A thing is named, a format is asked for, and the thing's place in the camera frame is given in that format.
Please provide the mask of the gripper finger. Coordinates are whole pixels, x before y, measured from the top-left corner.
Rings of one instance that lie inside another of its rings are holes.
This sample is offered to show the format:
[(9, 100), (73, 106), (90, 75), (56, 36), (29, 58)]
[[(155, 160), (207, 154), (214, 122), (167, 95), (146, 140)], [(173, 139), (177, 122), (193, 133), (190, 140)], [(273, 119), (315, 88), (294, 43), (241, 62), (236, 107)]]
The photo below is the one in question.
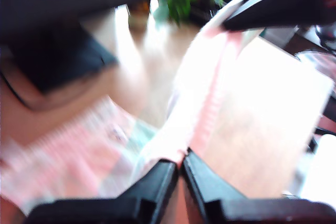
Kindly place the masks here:
[(335, 0), (242, 0), (223, 21), (230, 31), (335, 22)]
[(191, 149), (181, 171), (190, 223), (335, 223), (334, 208), (321, 202), (247, 198)]
[(117, 198), (41, 204), (29, 213), (25, 223), (160, 223), (177, 180), (176, 164), (159, 161)]

